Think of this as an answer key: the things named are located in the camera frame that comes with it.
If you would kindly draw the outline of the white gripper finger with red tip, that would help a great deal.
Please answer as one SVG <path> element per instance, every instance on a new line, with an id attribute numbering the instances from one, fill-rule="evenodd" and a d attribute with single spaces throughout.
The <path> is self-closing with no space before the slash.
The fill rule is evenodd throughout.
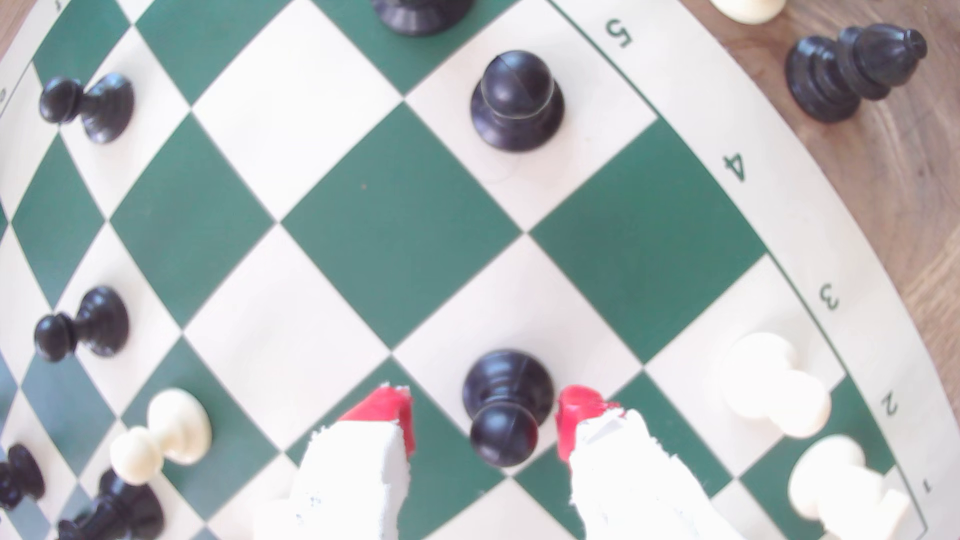
<path id="1" fill-rule="evenodd" d="M 416 449 L 408 386 L 381 384 L 312 434 L 287 498 L 255 511 L 254 539 L 398 539 Z"/>
<path id="2" fill-rule="evenodd" d="M 639 411 L 569 385 L 558 395 L 557 432 L 585 539 L 743 538 Z"/>

